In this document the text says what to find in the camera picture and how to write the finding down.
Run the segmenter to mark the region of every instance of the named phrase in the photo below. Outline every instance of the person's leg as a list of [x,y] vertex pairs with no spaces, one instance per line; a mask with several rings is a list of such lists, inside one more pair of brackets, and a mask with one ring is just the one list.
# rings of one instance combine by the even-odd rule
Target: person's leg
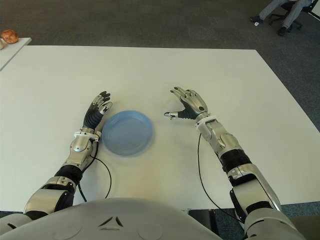
[[266,6],[260,13],[259,17],[261,20],[265,20],[266,17],[272,13],[273,10],[275,10],[278,6],[281,6],[282,4],[285,4],[289,2],[289,0],[273,0],[269,3],[268,6]]
[[310,4],[311,4],[311,0],[299,0],[299,1],[297,1],[293,5],[289,15],[283,21],[282,26],[285,27],[286,29],[289,28],[290,25],[293,23],[293,21],[296,20],[296,18],[299,16],[302,8],[308,7]]

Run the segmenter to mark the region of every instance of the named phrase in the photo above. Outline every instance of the white tabletop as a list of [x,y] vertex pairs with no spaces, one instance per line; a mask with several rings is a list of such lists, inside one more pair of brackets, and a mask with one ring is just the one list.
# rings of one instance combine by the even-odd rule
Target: white tabletop
[[24,45],[27,45],[31,42],[30,37],[19,38],[19,41],[13,44],[6,43],[3,39],[0,38],[0,41],[3,42],[4,48],[0,50],[0,71],[10,62],[10,60],[23,48]]
[[[196,90],[234,134],[282,204],[320,200],[320,133],[255,50],[25,46],[0,72],[0,210],[22,211],[29,197],[68,157],[73,134],[103,90],[112,115],[136,110],[154,127],[151,146],[119,157],[102,144],[110,197],[154,199],[179,209],[215,208],[197,170],[199,133],[192,120],[169,120],[182,105],[174,86]],[[204,185],[222,208],[231,185],[204,140]],[[104,197],[109,178],[94,163],[81,181],[87,199]],[[74,203],[81,203],[77,191]]]

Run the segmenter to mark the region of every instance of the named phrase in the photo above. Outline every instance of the blue plastic plate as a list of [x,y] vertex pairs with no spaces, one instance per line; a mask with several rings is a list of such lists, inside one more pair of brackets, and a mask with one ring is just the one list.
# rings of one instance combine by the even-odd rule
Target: blue plastic plate
[[153,128],[150,119],[138,111],[122,111],[103,126],[102,142],[111,152],[136,155],[150,142]]

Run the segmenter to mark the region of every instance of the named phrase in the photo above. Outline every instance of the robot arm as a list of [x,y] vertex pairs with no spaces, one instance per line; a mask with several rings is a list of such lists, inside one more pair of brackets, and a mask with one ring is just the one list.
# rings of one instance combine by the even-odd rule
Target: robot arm
[[171,119],[196,120],[196,129],[214,150],[232,185],[230,197],[237,216],[245,222],[246,234],[249,237],[304,239],[292,222],[281,213],[277,195],[257,166],[252,164],[236,137],[208,113],[207,105],[199,94],[180,87],[175,87],[171,92],[179,98],[185,109],[166,112],[164,115]]
[[101,136],[95,131],[103,115],[112,107],[110,93],[101,92],[90,104],[80,131],[70,145],[70,154],[58,172],[41,186],[28,200],[24,214],[12,214],[0,220],[0,235],[73,205],[74,194],[84,169],[93,161],[90,153],[93,142]]

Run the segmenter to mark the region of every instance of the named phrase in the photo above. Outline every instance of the black wire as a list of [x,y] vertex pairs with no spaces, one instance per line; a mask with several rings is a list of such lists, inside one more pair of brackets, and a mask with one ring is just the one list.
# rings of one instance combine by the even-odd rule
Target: black wire
[[[86,166],[86,167],[83,169],[82,173],[84,173],[84,172],[91,166],[91,164],[94,162],[94,160],[98,160],[100,163],[102,163],[102,164],[105,166],[105,168],[107,169],[107,171],[108,171],[108,173],[109,173],[109,177],[110,177],[109,190],[108,190],[106,196],[104,197],[104,198],[106,199],[106,198],[108,197],[109,193],[110,193],[110,190],[111,190],[112,177],[111,177],[111,173],[110,173],[110,170],[109,170],[109,168],[107,167],[107,165],[106,165],[103,161],[101,161],[100,159],[96,158],[96,157],[97,157],[97,154],[98,154],[98,150],[99,150],[99,142],[97,141],[97,142],[96,142],[96,147],[95,147],[94,156],[91,156],[91,155],[90,155],[90,157],[93,158],[93,159],[92,159],[92,161],[88,164],[88,166]],[[81,197],[82,197],[83,201],[87,202],[87,199],[86,199],[86,197],[85,197],[85,195],[84,195],[84,193],[83,193],[83,191],[82,191],[82,189],[81,189],[80,182],[79,182],[79,184],[78,184],[78,188],[79,188],[79,192],[80,192],[80,194],[81,194]]]
[[92,157],[93,160],[96,159],[96,160],[98,160],[100,163],[102,163],[102,164],[105,166],[105,168],[107,169],[108,173],[109,173],[110,185],[109,185],[109,190],[108,190],[107,194],[106,194],[105,197],[104,197],[104,198],[106,199],[106,198],[108,197],[109,193],[110,193],[111,185],[112,185],[112,177],[111,177],[110,170],[109,170],[108,166],[107,166],[103,161],[101,161],[99,158],[93,157],[93,156],[91,156],[91,155],[90,155],[90,157]]
[[198,170],[199,170],[199,177],[200,177],[200,182],[201,182],[201,185],[202,185],[202,188],[205,192],[205,194],[207,195],[207,197],[210,199],[210,201],[218,208],[220,209],[223,213],[227,214],[229,217],[239,221],[240,223],[243,223],[243,221],[237,219],[235,216],[232,216],[231,214],[227,213],[226,211],[224,211],[221,207],[219,207],[212,199],[211,197],[209,196],[209,194],[207,193],[206,189],[205,189],[205,186],[204,186],[204,183],[202,182],[202,177],[201,177],[201,172],[200,172],[200,158],[199,158],[199,148],[200,148],[200,139],[201,139],[201,133],[199,135],[199,141],[198,141]]
[[79,189],[79,192],[80,192],[80,194],[81,194],[81,197],[82,197],[83,201],[87,202],[87,199],[86,199],[84,193],[82,192],[80,182],[79,182],[79,184],[78,184],[78,189]]

